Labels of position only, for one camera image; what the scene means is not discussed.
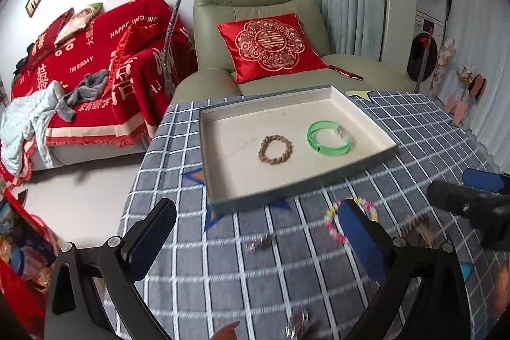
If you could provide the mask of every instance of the red blanket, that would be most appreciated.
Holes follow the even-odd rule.
[[[53,145],[132,145],[142,135],[149,139],[168,107],[164,91],[162,48],[171,9],[164,0],[133,0],[99,15],[82,32],[52,51],[32,71],[25,71],[14,83],[11,96],[17,98],[59,81],[72,91],[86,73],[110,69],[100,99],[76,106],[72,123],[57,114],[49,122],[46,143]],[[177,86],[197,70],[196,55],[188,33],[177,22],[171,46],[170,76]],[[25,146],[25,159],[33,153]],[[30,177],[30,163],[22,178]],[[0,173],[9,184],[19,183],[3,166]]]

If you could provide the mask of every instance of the blue gripper pad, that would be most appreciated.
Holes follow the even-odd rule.
[[[509,179],[509,177],[502,174],[481,172],[471,168],[466,169],[462,174],[462,181],[466,185],[501,194],[506,193],[504,191],[505,187],[508,190]]]
[[[384,240],[382,242],[387,243],[391,241],[391,238],[378,222],[369,220],[354,201],[352,203],[347,202],[343,201],[338,208],[340,226],[356,256],[363,264],[368,277],[383,285],[389,271],[388,257],[379,248],[378,241],[375,238],[377,237],[376,234],[381,233],[383,236],[381,239]]]
[[[152,263],[169,236],[175,221],[177,210],[169,199],[161,199],[144,220],[136,222],[124,240],[131,242],[132,248],[127,252],[126,262],[133,281],[140,281],[149,272]]]

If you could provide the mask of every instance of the picture frame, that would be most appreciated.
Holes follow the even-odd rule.
[[[29,0],[25,5],[25,10],[29,17],[34,16],[35,10],[39,6],[41,0]]]

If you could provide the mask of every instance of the recliner armrest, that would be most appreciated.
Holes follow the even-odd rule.
[[[217,100],[240,95],[241,91],[230,72],[223,69],[206,69],[184,79],[177,86],[170,104]]]

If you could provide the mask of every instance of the red embroidered pillow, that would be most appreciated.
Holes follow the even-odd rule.
[[[222,23],[218,29],[234,61],[236,82],[324,69],[294,13]]]
[[[46,58],[52,50],[55,49],[55,39],[71,16],[72,8],[70,8],[67,12],[62,13],[50,26],[48,26],[48,29],[39,35],[37,40],[34,42],[34,47],[29,53],[29,57],[27,58],[27,69],[33,69],[39,62]]]

